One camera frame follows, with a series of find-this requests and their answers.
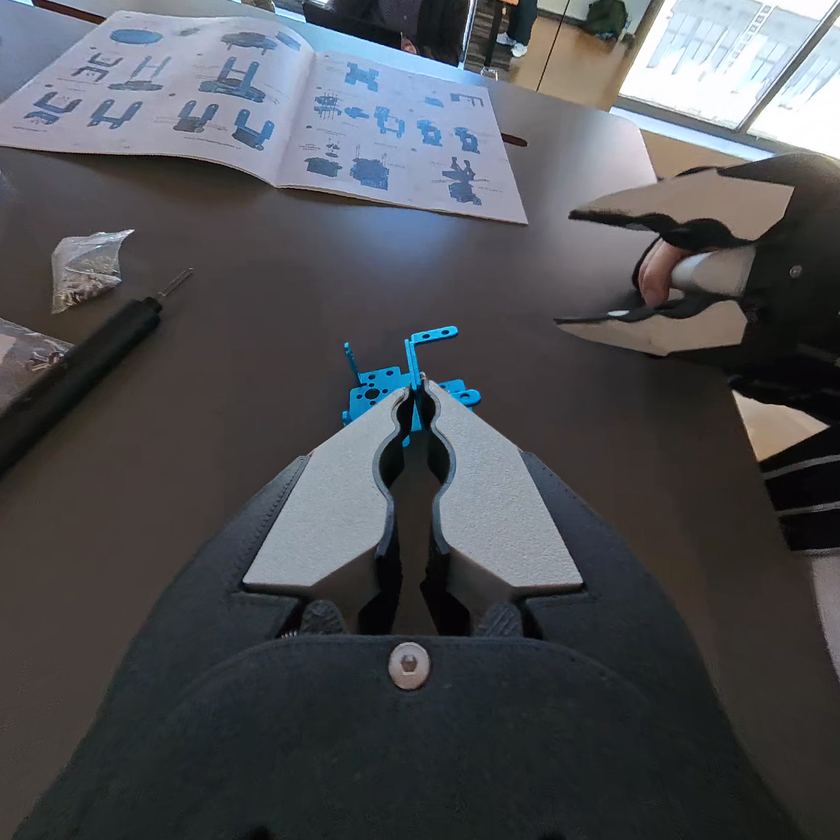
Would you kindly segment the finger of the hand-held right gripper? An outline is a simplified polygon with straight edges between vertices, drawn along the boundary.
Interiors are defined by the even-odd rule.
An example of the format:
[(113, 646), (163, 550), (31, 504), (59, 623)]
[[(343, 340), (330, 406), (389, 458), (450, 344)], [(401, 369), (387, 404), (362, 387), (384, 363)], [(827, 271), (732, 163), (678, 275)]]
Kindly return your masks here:
[(792, 185), (699, 171), (598, 197), (573, 221), (655, 233), (682, 249), (751, 245), (785, 216)]
[(738, 346), (749, 323), (736, 300), (706, 294), (554, 322), (583, 340), (657, 357)]

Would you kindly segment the dark green backpack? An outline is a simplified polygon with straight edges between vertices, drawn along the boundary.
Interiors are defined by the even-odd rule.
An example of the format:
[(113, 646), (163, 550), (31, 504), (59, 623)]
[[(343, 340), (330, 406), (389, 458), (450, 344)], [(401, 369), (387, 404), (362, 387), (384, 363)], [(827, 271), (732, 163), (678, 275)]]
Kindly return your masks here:
[(593, 1), (580, 28), (601, 40), (617, 41), (623, 36), (628, 21), (624, 1)]

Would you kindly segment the blue metal bracket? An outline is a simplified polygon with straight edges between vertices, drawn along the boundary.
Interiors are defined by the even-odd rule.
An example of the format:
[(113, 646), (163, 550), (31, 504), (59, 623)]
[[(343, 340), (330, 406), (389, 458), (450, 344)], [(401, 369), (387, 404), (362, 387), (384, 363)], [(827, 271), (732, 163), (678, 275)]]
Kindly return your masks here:
[[(403, 387), (414, 390), (415, 386), (419, 386), (421, 371), (417, 361), (417, 347), (422, 344), (451, 340), (458, 336), (458, 334), (459, 331), (455, 325), (413, 333), (410, 338), (405, 340), (406, 371), (403, 371), (399, 365), (395, 365), (362, 372), (357, 364), (350, 343), (346, 342), (343, 346), (343, 351), (353, 373), (355, 385), (350, 390), (349, 407), (342, 414), (343, 427), (348, 426), (374, 406), (384, 401), (394, 390), (399, 390)], [(443, 381), (439, 383), (439, 386), (469, 410), (472, 410), (480, 404), (480, 393), (475, 389), (466, 388), (463, 380)], [(404, 437), (402, 445), (407, 447), (411, 442), (411, 436), (419, 434), (425, 429), (426, 426), (424, 426), (424, 421), (415, 404), (411, 432)]]

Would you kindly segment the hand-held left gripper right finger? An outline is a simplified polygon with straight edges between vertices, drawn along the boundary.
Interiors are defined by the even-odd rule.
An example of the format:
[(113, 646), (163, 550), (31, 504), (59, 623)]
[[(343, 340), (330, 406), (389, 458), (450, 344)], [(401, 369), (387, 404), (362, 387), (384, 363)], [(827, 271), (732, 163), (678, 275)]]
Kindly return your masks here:
[(583, 578), (520, 447), (423, 382), (434, 497), (422, 594), (440, 636), (470, 635), (498, 603), (579, 592)]

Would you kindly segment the crumpled clear screw bag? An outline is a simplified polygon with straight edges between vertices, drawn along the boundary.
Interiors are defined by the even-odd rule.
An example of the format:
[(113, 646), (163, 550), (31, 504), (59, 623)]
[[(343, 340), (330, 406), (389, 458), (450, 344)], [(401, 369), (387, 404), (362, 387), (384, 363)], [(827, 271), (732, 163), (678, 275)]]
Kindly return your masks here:
[(60, 314), (122, 283), (120, 249), (132, 228), (63, 238), (51, 256), (52, 314)]

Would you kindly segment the black electric screwdriver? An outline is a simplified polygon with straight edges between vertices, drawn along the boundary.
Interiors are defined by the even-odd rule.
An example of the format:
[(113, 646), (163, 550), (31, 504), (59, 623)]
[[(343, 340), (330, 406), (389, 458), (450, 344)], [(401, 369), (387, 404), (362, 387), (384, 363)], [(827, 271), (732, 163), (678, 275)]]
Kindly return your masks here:
[(84, 341), (49, 363), (1, 415), (1, 474), (5, 475), (70, 414), (161, 324), (163, 301), (194, 272), (184, 269), (164, 289), (131, 299)]

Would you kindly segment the instruction booklet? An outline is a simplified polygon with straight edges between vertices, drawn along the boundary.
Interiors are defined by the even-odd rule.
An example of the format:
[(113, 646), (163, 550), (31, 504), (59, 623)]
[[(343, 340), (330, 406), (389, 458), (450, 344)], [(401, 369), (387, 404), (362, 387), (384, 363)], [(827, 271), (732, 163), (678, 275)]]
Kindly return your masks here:
[(526, 225), (486, 88), (246, 17), (111, 14), (2, 103), (2, 146), (207, 161), (275, 188)]

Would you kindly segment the dark desk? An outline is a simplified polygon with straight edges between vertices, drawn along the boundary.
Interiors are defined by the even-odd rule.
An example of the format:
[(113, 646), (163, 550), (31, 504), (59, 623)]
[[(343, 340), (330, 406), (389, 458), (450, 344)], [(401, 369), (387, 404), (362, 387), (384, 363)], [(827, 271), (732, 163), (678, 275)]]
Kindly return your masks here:
[[(340, 427), (418, 329), (433, 377), (619, 531), (692, 632), (731, 724), (810, 838), (838, 838), (838, 683), (810, 564), (788, 552), (725, 378), (560, 331), (618, 308), (650, 237), (571, 222), (651, 182), (640, 132), (488, 82), (529, 224), (278, 191), (199, 161), (2, 149), (2, 317), (77, 343), (194, 276), (161, 327), (2, 479), (2, 838), (86, 733), (165, 587)], [(52, 314), (61, 239), (130, 229), (122, 283)]]

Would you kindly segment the person's right forearm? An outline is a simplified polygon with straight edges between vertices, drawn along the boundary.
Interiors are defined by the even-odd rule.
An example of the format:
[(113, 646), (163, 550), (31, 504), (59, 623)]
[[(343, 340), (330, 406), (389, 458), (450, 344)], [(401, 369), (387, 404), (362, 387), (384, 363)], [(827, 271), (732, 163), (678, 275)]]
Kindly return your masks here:
[(839, 369), (795, 355), (756, 364), (728, 376), (730, 387), (765, 404), (787, 406), (827, 425), (839, 423)]

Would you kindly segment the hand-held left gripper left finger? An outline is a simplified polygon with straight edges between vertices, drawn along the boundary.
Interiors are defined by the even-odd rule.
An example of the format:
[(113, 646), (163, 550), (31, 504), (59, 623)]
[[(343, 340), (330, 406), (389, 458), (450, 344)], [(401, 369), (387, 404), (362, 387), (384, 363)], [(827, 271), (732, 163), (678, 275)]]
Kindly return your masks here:
[(246, 590), (329, 601), (363, 634), (392, 630), (403, 574), (391, 487), (411, 421), (412, 391), (399, 388), (310, 453)]

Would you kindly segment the person's right hand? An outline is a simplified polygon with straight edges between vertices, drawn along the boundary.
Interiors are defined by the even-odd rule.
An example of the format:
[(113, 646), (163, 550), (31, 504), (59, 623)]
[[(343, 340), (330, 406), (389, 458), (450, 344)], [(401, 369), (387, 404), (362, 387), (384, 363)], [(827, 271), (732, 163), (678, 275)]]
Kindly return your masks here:
[(661, 238), (651, 244), (634, 273), (634, 284), (646, 306), (656, 308), (669, 298), (673, 270), (691, 255), (691, 251), (670, 245)]

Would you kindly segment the flat clear screw bag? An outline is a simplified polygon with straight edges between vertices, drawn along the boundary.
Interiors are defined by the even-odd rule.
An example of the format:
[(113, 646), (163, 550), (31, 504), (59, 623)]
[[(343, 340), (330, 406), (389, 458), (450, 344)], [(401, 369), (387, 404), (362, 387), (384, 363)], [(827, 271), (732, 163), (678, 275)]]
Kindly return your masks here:
[(6, 411), (51, 366), (74, 348), (72, 343), (1, 319), (1, 412)]

